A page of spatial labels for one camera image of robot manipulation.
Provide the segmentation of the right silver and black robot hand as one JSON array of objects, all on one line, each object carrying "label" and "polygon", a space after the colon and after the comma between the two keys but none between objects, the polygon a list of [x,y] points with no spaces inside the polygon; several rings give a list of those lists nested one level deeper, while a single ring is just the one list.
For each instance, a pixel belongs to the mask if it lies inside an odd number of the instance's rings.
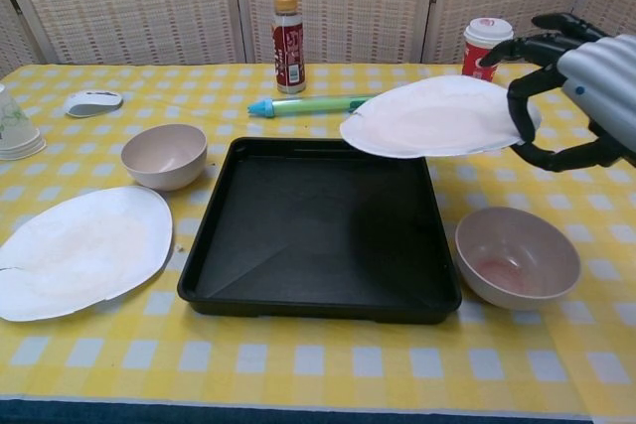
[{"label": "right silver and black robot hand", "polygon": [[[503,41],[480,61],[490,67],[526,60],[539,67],[508,87],[508,110],[521,136],[513,151],[551,172],[609,167],[619,160],[634,165],[635,37],[611,37],[569,13],[538,15],[532,23],[545,32]],[[529,98],[557,87],[588,117],[594,141],[558,152],[534,144]]]}]

